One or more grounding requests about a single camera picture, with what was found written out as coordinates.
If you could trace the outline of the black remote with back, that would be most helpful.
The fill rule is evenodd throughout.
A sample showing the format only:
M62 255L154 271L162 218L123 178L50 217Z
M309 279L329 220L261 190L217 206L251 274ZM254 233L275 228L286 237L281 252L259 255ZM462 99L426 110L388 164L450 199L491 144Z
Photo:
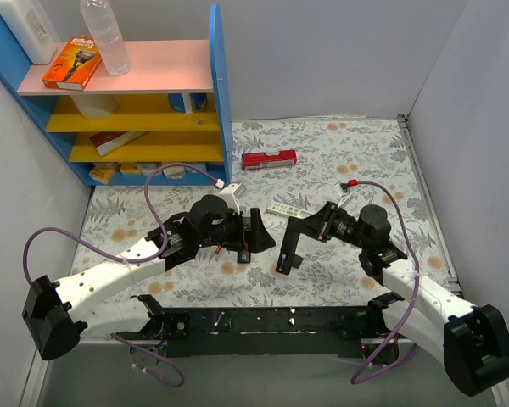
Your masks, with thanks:
M290 274L292 268L293 255L287 253L280 253L277 260L276 272L285 276Z

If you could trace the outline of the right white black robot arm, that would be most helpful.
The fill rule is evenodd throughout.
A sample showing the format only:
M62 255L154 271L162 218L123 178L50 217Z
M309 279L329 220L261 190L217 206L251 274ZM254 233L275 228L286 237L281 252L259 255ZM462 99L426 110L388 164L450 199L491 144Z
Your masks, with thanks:
M366 324L373 335L396 330L439 361L455 387L470 397L509 378L509 331L501 312L490 304L478 307L420 275L390 232L380 206L368 204L353 218L328 202L307 218L289 218L276 270L287 275L299 267L296 248L302 235L353 245L361 251L362 269L391 292L371 302L376 310Z

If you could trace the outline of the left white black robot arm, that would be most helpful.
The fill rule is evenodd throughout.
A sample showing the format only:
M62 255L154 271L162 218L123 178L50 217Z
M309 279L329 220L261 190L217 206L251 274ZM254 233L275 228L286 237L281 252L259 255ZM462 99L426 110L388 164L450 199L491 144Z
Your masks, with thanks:
M43 360L69 353L89 329L88 316L108 298L194 259L201 248L252 254L275 247L260 210L245 215L217 195L172 215L122 254L75 276L29 280L22 318Z

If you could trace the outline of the white air conditioner remote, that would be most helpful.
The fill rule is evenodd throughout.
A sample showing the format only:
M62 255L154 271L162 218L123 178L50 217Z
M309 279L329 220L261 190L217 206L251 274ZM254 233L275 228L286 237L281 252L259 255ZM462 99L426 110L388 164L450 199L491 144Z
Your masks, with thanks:
M266 211L272 215L281 217L295 217L299 219L304 219L312 215L311 212L305 209L296 208L294 206L285 203L279 203L276 201L270 201L270 203L268 203L266 206Z

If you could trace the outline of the floral patterned table mat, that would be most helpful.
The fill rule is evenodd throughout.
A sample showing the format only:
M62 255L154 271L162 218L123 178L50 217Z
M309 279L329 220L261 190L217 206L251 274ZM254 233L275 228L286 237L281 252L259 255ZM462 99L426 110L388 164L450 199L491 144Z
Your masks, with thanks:
M392 238L401 249L412 248L420 270L441 285L451 273L439 234L417 183L407 143L394 120L239 122L233 125L232 176L246 192L241 204L266 210L270 201L316 212L338 201L336 184L359 181L346 210L358 215L367 204L384 207ZM242 170L244 153L293 149L297 164ZM117 254L129 248L162 218L185 211L210 193L209 187L97 187L89 203L82 237ZM278 249L240 265L236 255L204 248L197 257L151 277L115 296L123 302L150 294L165 307L270 307L364 305L384 293L368 277L355 248L339 240L299 240L302 265L288 276L276 272Z

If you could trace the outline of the red rectangular box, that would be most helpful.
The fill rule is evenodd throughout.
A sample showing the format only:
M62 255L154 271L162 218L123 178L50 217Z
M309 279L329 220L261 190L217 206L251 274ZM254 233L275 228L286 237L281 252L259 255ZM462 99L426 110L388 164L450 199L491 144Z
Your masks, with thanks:
M289 167L297 164L297 154L293 149L280 150L274 153L244 153L242 170L261 170L278 167Z

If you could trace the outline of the blue white small box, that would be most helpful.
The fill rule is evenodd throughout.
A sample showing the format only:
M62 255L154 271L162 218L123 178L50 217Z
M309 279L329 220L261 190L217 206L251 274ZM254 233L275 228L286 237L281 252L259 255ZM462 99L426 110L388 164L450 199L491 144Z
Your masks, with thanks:
M188 163L185 168L186 172L198 172L199 170L207 171L207 165L205 162L192 162Z

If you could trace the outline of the white red small box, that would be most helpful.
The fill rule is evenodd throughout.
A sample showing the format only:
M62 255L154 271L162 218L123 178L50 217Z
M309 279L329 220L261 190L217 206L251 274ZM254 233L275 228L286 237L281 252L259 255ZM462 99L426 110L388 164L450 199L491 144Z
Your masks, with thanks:
M182 165L170 165L164 163L165 168L162 169L162 173L166 178L177 180L182 179L186 175L185 167Z

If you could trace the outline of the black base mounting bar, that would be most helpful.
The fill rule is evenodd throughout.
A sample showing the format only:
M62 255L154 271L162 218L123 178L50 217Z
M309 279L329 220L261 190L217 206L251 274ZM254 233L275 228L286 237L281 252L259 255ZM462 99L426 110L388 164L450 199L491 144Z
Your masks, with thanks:
M221 355L312 355L360 358L389 333L368 306L163 309L131 341L160 344L171 358Z

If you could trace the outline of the yellow white small box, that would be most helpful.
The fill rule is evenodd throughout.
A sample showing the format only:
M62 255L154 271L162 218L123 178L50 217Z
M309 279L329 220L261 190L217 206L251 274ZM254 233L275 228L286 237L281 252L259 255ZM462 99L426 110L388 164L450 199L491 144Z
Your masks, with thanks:
M125 176L137 176L141 175L142 171L136 163L121 163L120 173Z

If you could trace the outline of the orange yellow small box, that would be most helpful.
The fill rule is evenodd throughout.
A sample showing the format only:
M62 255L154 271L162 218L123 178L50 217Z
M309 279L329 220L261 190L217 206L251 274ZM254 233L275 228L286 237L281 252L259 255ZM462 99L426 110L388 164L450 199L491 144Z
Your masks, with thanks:
M89 171L88 176L98 183L108 185L119 172L119 169L119 163L96 163Z

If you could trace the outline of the red white flat box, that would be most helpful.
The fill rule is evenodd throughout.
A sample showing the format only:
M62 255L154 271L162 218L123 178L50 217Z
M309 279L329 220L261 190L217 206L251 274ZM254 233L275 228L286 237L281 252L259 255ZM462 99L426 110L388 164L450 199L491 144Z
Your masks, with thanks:
M101 131L89 137L89 141L103 157L146 134L146 131Z

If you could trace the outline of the white cylinder container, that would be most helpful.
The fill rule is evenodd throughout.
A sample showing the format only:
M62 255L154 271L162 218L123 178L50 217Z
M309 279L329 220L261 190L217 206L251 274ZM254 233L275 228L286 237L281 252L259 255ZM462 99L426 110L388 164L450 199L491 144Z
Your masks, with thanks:
M111 116L119 108L114 95L71 95L80 114L89 120L101 120Z

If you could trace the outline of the clear plastic water bottle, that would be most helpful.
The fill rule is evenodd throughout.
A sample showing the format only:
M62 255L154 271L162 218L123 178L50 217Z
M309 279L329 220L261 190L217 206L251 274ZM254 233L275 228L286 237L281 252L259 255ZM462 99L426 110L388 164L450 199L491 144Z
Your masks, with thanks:
M80 1L81 15L87 25L105 69L110 75L125 75L132 62L109 1Z

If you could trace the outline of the white plastic bottle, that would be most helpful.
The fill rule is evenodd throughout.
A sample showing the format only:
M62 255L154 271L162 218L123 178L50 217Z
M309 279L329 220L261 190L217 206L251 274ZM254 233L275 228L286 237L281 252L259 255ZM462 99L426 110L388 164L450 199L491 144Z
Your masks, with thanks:
M33 1L0 0L0 15L33 64L52 62L58 47Z

